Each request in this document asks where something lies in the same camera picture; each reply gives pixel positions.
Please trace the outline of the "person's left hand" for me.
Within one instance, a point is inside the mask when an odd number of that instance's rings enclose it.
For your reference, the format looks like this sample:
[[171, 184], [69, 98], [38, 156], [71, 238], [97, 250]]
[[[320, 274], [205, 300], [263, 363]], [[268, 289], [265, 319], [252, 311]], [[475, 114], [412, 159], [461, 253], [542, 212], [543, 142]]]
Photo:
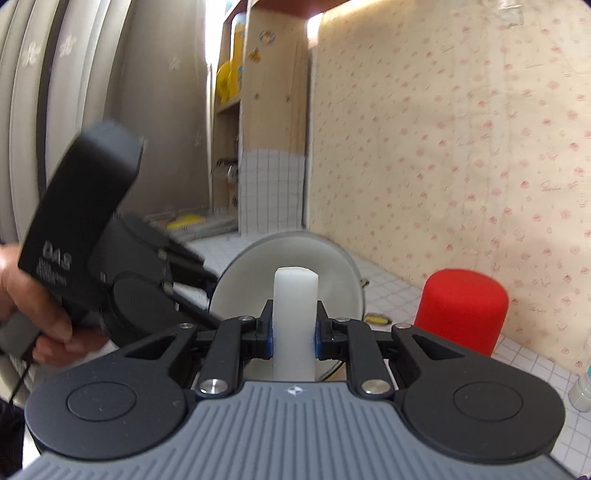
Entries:
[[41, 364], [64, 367], [102, 349], [109, 339], [100, 329], [74, 332], [57, 301], [19, 269], [20, 253], [19, 244], [1, 246], [1, 321], [20, 311], [41, 330], [32, 352]]

